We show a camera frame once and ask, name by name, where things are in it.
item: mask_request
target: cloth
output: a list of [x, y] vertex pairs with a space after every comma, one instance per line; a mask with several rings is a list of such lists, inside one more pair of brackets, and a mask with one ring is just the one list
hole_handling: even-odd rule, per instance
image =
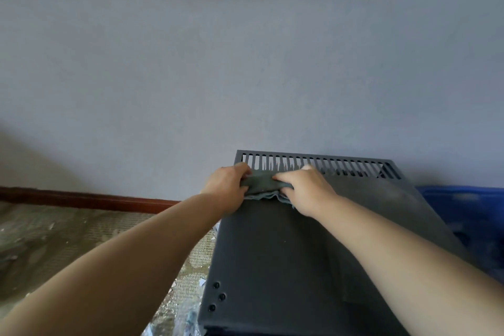
[[252, 175], [241, 181], [240, 186], [248, 186], [245, 193], [245, 199], [273, 199], [277, 198], [280, 202], [292, 204], [285, 195], [280, 192], [282, 187], [293, 186], [290, 183], [276, 181], [272, 177], [276, 172], [269, 170], [254, 170]]

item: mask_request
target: floor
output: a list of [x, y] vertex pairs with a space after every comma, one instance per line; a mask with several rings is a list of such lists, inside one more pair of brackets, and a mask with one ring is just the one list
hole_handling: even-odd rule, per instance
[[[151, 216], [0, 202], [0, 318], [80, 255]], [[210, 231], [192, 250], [152, 319], [154, 336], [172, 335], [200, 302], [214, 244]]]

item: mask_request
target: white wall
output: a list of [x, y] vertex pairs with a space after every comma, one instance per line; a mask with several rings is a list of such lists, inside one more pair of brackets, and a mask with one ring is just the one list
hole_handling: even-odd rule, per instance
[[504, 187], [504, 0], [0, 0], [0, 185], [182, 199], [237, 148]]

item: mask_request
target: person's right hand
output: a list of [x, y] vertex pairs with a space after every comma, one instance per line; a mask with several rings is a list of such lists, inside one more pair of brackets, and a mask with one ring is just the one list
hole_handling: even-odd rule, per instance
[[315, 218], [320, 209], [329, 201], [339, 199], [329, 183], [312, 165], [305, 165], [293, 172], [278, 173], [273, 179], [290, 183], [290, 187], [283, 187], [280, 192], [290, 199], [296, 209], [307, 217]]

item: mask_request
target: blue plastic bin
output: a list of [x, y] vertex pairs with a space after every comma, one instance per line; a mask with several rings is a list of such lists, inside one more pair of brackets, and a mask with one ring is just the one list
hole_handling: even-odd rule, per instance
[[504, 189], [422, 186], [418, 190], [482, 269], [504, 283]]

